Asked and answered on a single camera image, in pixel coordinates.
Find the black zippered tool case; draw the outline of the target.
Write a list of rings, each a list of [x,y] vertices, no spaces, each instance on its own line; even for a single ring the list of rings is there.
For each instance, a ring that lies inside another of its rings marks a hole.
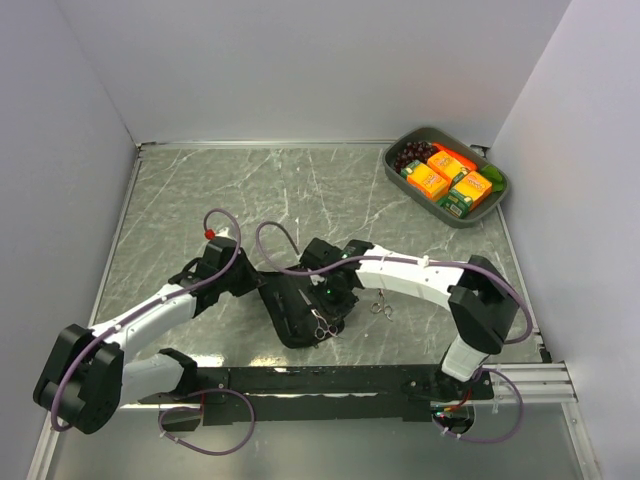
[[[345,328],[345,320],[332,320],[321,308],[319,301],[309,291],[312,281],[308,277],[295,277],[278,272],[262,272],[265,284],[258,288],[260,297],[279,340],[290,349],[315,347],[322,341],[314,336],[316,319],[302,299],[301,289],[327,321],[338,328]]]

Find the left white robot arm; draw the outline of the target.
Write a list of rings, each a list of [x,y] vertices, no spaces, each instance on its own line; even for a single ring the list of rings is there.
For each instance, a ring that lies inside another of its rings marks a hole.
[[[263,283],[234,239],[210,240],[202,256],[127,312],[91,328],[63,329],[36,382],[34,402],[50,412],[58,430],[92,434],[125,404],[156,394],[189,400],[198,387],[194,359],[173,348],[146,360],[137,354],[215,305],[222,294],[241,297]]]

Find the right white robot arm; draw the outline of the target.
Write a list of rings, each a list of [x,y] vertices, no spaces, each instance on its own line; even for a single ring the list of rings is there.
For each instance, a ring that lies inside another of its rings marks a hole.
[[[352,240],[340,249],[313,239],[300,257],[303,268],[322,273],[332,286],[388,290],[419,298],[448,310],[457,334],[436,375],[438,390],[459,398],[487,360],[499,354],[515,320],[519,304],[513,290],[486,258],[466,262],[432,261]]]

